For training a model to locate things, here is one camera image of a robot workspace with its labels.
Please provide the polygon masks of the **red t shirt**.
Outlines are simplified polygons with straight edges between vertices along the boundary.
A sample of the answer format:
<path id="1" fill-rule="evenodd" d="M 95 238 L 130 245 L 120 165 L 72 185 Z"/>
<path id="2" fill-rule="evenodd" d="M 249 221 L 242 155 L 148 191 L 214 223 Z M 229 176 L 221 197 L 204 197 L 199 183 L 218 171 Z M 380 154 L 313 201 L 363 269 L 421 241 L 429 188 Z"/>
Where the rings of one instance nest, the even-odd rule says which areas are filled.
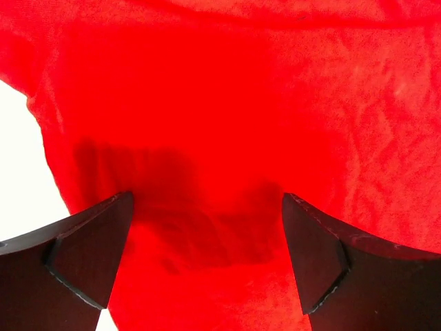
<path id="1" fill-rule="evenodd" d="M 72 213 L 131 191 L 120 330 L 308 330 L 284 193 L 440 251 L 439 1 L 2 1 Z"/>

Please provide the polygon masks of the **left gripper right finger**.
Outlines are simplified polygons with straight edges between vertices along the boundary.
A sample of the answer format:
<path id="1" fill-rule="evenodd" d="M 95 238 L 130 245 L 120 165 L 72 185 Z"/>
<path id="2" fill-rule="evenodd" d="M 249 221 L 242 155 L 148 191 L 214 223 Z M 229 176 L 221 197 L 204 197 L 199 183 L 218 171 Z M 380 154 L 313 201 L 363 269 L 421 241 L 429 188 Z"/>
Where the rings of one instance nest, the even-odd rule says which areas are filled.
<path id="1" fill-rule="evenodd" d="M 439 330 L 440 255 L 390 242 L 283 197 L 302 313 L 313 330 Z"/>

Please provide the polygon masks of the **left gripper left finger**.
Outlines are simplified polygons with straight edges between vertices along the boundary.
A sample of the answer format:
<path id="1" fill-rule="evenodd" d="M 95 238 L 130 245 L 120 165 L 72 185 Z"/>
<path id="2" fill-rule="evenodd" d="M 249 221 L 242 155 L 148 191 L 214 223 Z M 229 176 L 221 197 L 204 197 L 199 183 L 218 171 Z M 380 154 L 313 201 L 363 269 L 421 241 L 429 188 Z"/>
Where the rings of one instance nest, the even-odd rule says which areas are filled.
<path id="1" fill-rule="evenodd" d="M 1 242 L 1 330 L 95 330 L 110 301 L 134 197 L 117 194 Z"/>

